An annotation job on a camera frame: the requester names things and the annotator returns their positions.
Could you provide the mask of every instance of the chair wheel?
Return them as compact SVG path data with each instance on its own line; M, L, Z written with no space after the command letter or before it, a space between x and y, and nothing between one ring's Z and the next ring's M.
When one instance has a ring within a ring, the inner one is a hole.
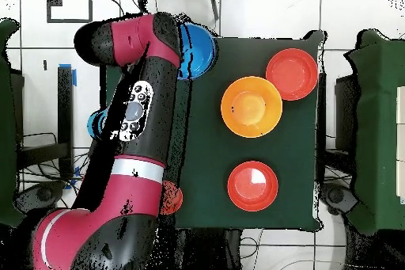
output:
M330 207L330 206L327 207L327 211L328 211L331 215L339 215L339 214L340 214L338 210L336 210L335 208Z

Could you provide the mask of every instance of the orange bowl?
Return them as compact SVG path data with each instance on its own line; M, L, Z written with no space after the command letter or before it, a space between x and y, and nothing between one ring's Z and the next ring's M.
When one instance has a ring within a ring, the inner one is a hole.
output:
M282 98L274 85L261 77L233 82L221 101L221 115L233 133L256 138L269 133L282 116Z

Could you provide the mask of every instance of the blue bowl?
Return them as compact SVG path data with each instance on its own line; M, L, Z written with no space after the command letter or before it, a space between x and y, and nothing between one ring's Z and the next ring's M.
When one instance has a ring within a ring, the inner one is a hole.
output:
M206 29L191 23L181 25L180 33L184 60L180 64L177 78L179 80L196 79L206 73L214 64L217 54L215 39Z
M87 121L87 131L93 139L98 139L104 127L104 121L107 116L107 109L95 111Z

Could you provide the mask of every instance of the blue tape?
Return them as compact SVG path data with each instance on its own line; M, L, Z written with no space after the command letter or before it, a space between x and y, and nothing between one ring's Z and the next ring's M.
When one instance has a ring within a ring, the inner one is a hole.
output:
M78 85L78 80L76 78L76 69L72 70L72 82L74 86Z
M79 166L76 166L76 168L74 168L74 176L80 177L80 167L79 167ZM75 185L76 182L77 182L76 179L71 179L71 180L70 180L70 183L71 183L72 185ZM72 188L72 187L71 187L70 185L65 186L65 190L70 190L71 188Z

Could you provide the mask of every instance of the floor tile grout line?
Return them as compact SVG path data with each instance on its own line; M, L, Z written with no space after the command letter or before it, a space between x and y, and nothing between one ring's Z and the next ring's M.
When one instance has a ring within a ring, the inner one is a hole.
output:
M344 51L344 52L348 52L348 51L352 51L353 49L324 49L324 51Z
M256 247L255 244L240 244L240 245L248 245L248 246L252 246L252 247ZM327 247L327 248L346 248L345 245L269 245L269 244L265 244L265 243L261 243L259 245L259 247L261 247L262 245L267 246L267 247Z
M14 48L14 47L6 47L6 50L75 50L75 48Z
M322 21L322 0L320 0L320 23L321 23L321 21Z
M315 259L316 259L316 232L313 234L313 262L312 262L312 270L315 270Z
M20 72L22 74L22 23L21 23L21 16L22 16L22 4L21 4L21 0L19 0L19 4L20 4ZM22 140L21 143L22 147L24 148L24 140ZM25 191L25 172L24 170L22 170L22 190Z

